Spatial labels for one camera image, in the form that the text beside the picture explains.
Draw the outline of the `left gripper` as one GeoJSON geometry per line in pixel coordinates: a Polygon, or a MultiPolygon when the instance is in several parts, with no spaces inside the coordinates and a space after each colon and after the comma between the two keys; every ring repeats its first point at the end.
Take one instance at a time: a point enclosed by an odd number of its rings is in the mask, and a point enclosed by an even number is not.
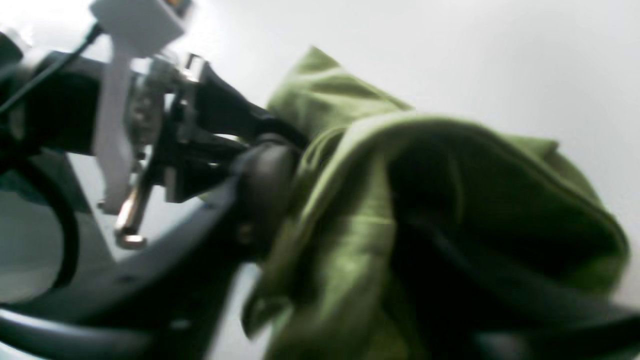
{"type": "Polygon", "coordinates": [[[140,74],[122,48],[107,63],[82,57],[101,34],[91,30],[70,53],[1,41],[1,171],[18,171],[42,148],[95,157],[102,210],[117,217],[120,248],[146,246],[138,230],[153,187],[165,189],[167,203],[184,203],[260,145],[308,146],[306,135],[247,100],[210,63],[194,73],[156,55],[140,74]]]}

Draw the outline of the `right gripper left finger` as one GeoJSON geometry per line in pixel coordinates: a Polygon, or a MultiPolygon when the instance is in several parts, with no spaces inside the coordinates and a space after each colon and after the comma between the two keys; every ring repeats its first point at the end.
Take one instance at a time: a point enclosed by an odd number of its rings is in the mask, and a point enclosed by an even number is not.
{"type": "Polygon", "coordinates": [[[1,309],[1,342],[50,360],[201,360],[237,268],[269,252],[300,151],[263,141],[162,239],[108,271],[1,309]]]}

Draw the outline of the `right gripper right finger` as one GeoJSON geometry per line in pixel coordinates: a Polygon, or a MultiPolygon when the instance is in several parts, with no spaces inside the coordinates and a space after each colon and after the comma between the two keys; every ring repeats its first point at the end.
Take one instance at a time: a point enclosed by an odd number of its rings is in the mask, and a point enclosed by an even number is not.
{"type": "Polygon", "coordinates": [[[639,311],[561,285],[420,210],[400,275],[435,360],[633,360],[639,311]]]}

